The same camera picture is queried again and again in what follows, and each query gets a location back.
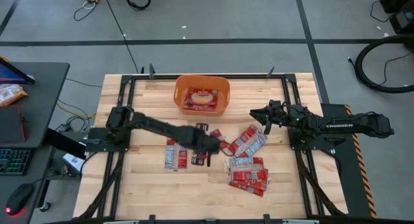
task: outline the black keyboard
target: black keyboard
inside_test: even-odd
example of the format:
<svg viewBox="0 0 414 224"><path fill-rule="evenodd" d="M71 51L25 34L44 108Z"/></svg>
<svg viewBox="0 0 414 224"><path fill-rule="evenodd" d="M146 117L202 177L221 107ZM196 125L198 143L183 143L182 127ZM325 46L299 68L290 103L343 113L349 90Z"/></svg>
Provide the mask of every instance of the black keyboard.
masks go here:
<svg viewBox="0 0 414 224"><path fill-rule="evenodd" d="M25 175L32 150L0 148L0 175Z"/></svg>

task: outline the monitor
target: monitor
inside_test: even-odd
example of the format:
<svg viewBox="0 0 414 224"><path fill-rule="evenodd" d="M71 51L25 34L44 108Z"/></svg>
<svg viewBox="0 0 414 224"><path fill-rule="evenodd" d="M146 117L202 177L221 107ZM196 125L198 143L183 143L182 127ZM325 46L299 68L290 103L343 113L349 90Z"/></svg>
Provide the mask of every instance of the monitor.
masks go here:
<svg viewBox="0 0 414 224"><path fill-rule="evenodd" d="M0 84L34 84L34 79L0 58Z"/></svg>

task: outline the wooden tabletop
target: wooden tabletop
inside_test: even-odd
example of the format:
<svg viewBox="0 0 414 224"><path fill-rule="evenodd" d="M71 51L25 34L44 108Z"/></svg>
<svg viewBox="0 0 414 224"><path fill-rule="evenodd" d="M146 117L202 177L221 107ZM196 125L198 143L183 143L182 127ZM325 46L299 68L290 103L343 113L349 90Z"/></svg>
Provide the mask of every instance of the wooden tabletop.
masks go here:
<svg viewBox="0 0 414 224"><path fill-rule="evenodd" d="M105 126L111 108L116 105L121 76L105 76L96 113L97 127ZM298 73L296 78L302 104L322 115L312 74ZM249 115L250 109L265 107L270 99L284 101L281 82L277 79L235 79L230 80L230 104L223 116L183 115L173 101L174 87L174 80L137 81L133 108L175 125L207 123L210 130L220 129L229 142L249 125L260 126ZM271 218L306 216L296 158L290 149L286 128L274 126L266 144L254 155L263 158L271 176L265 197L228 185L228 157L222 153L212 157L210 167L191 165L188 157L186 170L171 172L164 169L165 150L165 137L144 130L132 131L116 219L148 219L150 214L155 214L157 219L261 219L263 214L270 214ZM97 153L85 165L74 216L84 212L101 189L106 158L107 153ZM314 163L321 188L342 212L347 212L334 159L315 151ZM316 213L314 195L309 190L312 210ZM111 198L110 191L105 214L109 213Z"/></svg>

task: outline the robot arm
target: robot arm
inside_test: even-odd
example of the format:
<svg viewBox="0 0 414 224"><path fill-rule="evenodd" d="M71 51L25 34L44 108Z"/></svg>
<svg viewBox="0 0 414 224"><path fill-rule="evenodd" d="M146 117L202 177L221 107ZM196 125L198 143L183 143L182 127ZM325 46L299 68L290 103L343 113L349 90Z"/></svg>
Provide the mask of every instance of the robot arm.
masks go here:
<svg viewBox="0 0 414 224"><path fill-rule="evenodd" d="M269 134L272 124L298 129L303 136L313 138L322 133L363 133L381 139L394 134L389 119L373 111L344 117L320 117L301 105L287 106L271 100L264 108L250 110L250 115L266 126L265 134Z"/></svg>
<svg viewBox="0 0 414 224"><path fill-rule="evenodd" d="M106 123L107 140L119 144L124 134L132 129L144 129L173 139L191 149L196 154L219 153L221 141L205 134L203 129L194 126L174 126L143 113L134 112L130 107L113 107Z"/></svg>

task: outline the orange basket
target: orange basket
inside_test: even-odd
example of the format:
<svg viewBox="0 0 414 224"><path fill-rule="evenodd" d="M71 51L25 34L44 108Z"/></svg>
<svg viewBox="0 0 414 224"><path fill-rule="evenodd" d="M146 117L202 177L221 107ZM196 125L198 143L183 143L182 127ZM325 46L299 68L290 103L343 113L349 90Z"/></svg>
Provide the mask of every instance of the orange basket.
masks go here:
<svg viewBox="0 0 414 224"><path fill-rule="evenodd" d="M194 111L184 109L184 100L188 88L215 89L218 91L217 104L214 111ZM221 116L230 101L230 83L226 78L185 74L177 78L174 91L174 102L181 112L188 115Z"/></svg>

